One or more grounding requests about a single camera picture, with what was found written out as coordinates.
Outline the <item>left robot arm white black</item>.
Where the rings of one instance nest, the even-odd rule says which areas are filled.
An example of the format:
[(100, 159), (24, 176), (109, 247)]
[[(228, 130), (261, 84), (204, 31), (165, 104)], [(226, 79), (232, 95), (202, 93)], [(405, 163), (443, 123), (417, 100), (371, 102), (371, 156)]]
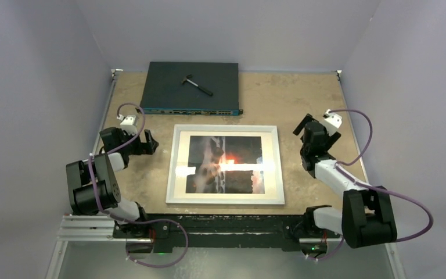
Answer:
[(93, 216), (105, 214), (119, 224), (127, 223), (127, 230), (137, 238), (146, 236), (150, 222), (144, 208), (137, 202), (123, 198), (115, 172), (127, 168), (131, 155), (152, 155), (159, 143), (145, 129), (146, 142), (139, 134), (128, 134), (117, 127), (99, 133), (103, 152), (66, 165), (70, 207), (73, 214)]

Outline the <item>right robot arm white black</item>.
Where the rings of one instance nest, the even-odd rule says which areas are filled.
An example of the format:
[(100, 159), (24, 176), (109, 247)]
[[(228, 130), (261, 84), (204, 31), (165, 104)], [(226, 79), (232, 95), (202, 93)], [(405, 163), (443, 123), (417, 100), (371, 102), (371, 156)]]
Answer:
[(300, 136), (300, 157), (308, 174), (342, 197), (342, 208), (308, 207), (300, 229), (312, 237), (324, 230), (343, 237), (350, 248), (394, 242), (397, 227), (389, 195), (383, 187), (361, 186), (361, 181), (342, 168), (329, 149), (341, 137), (342, 118), (326, 113), (323, 120), (307, 114), (293, 131)]

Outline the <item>small black-handled hammer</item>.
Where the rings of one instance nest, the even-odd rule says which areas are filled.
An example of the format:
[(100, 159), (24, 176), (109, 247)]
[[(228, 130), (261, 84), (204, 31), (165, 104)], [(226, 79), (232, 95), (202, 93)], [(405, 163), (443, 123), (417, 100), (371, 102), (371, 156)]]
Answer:
[(191, 80), (191, 78), (193, 77), (192, 74), (189, 74), (187, 76), (185, 76), (182, 81), (181, 84), (185, 84), (185, 83), (189, 83), (192, 84), (194, 87), (196, 87), (198, 90), (200, 90), (201, 92), (205, 93), (208, 96), (214, 96), (214, 93), (212, 91), (210, 91), (209, 89), (202, 87), (201, 85), (195, 83), (194, 81)]

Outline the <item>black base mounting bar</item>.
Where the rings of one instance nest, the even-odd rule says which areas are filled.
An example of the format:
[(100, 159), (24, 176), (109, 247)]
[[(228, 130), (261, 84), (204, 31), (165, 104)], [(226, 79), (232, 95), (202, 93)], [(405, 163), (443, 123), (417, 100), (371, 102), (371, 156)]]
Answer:
[(275, 248), (313, 252), (314, 244), (340, 239), (337, 233), (312, 228), (304, 215), (148, 214), (149, 224), (115, 224), (113, 238), (147, 241), (154, 253), (173, 248)]

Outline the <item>landscape photo print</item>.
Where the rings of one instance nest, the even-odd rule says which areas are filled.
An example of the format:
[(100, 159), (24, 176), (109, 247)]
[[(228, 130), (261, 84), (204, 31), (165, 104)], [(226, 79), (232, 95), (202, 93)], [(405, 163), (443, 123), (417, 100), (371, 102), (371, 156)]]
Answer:
[(187, 194), (264, 194), (259, 136), (192, 135)]

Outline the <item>dark network switch box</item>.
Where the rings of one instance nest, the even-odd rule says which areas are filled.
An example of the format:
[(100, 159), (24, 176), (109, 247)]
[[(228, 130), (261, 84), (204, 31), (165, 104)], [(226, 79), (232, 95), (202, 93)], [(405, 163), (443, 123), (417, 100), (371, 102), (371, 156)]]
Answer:
[[(208, 96), (192, 81), (214, 93)], [(239, 66), (219, 62), (150, 62), (140, 107), (151, 115), (240, 116)]]

